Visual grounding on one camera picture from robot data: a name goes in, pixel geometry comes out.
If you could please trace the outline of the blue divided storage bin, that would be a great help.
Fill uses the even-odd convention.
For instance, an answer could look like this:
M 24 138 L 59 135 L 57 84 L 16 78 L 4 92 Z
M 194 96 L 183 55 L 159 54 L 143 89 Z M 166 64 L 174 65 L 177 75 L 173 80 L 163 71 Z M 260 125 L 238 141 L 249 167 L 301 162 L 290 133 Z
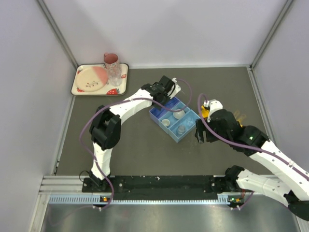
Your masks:
M 171 108 L 171 110 L 184 110 L 185 111 L 185 115 L 177 120 L 174 116 L 173 116 L 173 113 L 174 112 L 171 112 L 171 111 L 167 111 L 167 113 L 165 113 L 162 117 L 160 118 L 156 118 L 154 117 L 153 115 L 151 115 L 150 113 L 150 118 L 157 124 L 159 125 L 159 127 L 165 132 L 167 133 L 175 142 L 180 142 L 185 136 L 187 136 L 195 127 L 196 125 L 192 126 L 191 128 L 187 128 L 186 127 L 186 132 L 179 136 L 177 134 L 177 128 L 179 125 L 185 125 L 185 120 L 189 117 L 193 118 L 195 121 L 197 119 L 200 119 L 200 117 L 192 110 L 190 109 L 189 107 L 186 107 L 184 108 L 185 104 L 179 100 L 179 102 Z M 163 124 L 162 124 L 162 120 L 163 119 L 168 119 L 170 121 L 170 125 L 168 127 L 165 127 Z

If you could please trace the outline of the white round lid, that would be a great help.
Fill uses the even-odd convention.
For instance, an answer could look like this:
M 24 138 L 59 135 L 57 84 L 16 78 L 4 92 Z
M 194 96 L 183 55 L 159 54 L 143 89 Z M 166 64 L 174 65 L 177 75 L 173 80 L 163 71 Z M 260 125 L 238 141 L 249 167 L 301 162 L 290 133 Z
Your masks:
M 181 119 L 184 115 L 185 115 L 185 111 L 184 111 L 184 110 L 181 110 L 181 111 L 178 111 L 178 112 L 174 112 L 174 113 L 173 113 L 173 116 L 174 116 L 177 120 Z

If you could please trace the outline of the small white round cap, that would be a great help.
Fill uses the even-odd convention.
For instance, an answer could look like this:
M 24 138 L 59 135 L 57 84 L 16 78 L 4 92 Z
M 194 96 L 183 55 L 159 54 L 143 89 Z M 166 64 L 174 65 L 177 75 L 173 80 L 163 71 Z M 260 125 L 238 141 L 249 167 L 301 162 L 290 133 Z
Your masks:
M 163 119 L 161 122 L 165 127 L 168 127 L 170 125 L 170 121 L 168 119 Z

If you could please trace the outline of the yellow test tube rack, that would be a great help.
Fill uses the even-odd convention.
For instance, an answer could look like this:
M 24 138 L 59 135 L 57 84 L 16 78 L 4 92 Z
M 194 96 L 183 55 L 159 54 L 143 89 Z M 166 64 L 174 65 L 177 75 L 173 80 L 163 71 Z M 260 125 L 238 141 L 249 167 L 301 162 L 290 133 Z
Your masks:
M 204 106 L 201 106 L 201 113 L 202 113 L 203 118 L 207 121 L 207 118 L 210 114 L 209 109 L 206 109 Z M 236 110 L 233 115 L 236 121 L 239 122 L 240 126 L 243 127 L 242 123 L 246 119 L 247 116 L 245 114 L 241 114 L 239 110 Z

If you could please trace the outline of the clear glass beaker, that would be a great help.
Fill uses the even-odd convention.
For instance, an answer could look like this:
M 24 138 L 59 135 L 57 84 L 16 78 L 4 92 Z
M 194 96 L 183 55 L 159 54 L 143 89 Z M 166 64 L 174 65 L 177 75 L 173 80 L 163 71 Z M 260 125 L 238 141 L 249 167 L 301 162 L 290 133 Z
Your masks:
M 187 128 L 191 128 L 194 125 L 195 125 L 195 120 L 193 118 L 189 117 L 185 120 L 185 126 Z

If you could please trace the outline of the blue safety glasses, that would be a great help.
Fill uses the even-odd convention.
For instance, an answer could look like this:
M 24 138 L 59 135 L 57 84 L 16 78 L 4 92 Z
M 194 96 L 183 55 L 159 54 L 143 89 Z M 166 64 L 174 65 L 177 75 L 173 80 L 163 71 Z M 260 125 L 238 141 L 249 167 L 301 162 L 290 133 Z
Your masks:
M 172 107 L 174 107 L 177 103 L 179 102 L 179 100 L 177 99 L 172 99 L 170 100 L 166 105 L 164 105 L 166 108 L 171 109 Z M 156 118 L 160 118 L 162 117 L 165 113 L 167 113 L 167 110 L 164 108 L 161 109 L 157 109 L 157 108 L 153 108 L 150 111 L 150 114 L 153 115 Z

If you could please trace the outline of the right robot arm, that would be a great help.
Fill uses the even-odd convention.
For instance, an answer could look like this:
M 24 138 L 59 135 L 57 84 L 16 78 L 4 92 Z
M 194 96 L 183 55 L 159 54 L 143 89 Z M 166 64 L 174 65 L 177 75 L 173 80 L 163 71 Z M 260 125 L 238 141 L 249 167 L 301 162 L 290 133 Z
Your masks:
M 305 221 L 309 219 L 307 171 L 280 151 L 265 133 L 255 126 L 241 125 L 231 112 L 202 106 L 199 115 L 201 118 L 196 121 L 196 138 L 200 143 L 222 141 L 262 164 L 278 178 L 263 177 L 234 165 L 226 170 L 224 182 L 214 182 L 214 186 L 230 191 L 243 189 L 263 194 L 286 206 L 297 217 Z

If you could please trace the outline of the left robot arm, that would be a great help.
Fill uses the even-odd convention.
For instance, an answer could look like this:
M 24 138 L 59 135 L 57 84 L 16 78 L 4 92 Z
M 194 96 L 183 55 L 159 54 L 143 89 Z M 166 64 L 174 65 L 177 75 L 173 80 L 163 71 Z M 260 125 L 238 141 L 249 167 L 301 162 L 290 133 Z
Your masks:
M 122 124 L 140 110 L 160 103 L 158 109 L 165 105 L 179 91 L 180 87 L 175 78 L 163 76 L 159 82 L 145 84 L 136 93 L 126 98 L 123 103 L 113 105 L 100 112 L 92 121 L 89 128 L 94 148 L 94 162 L 89 177 L 98 191 L 106 191 L 109 187 L 110 161 L 112 149 L 117 145 L 121 136 Z

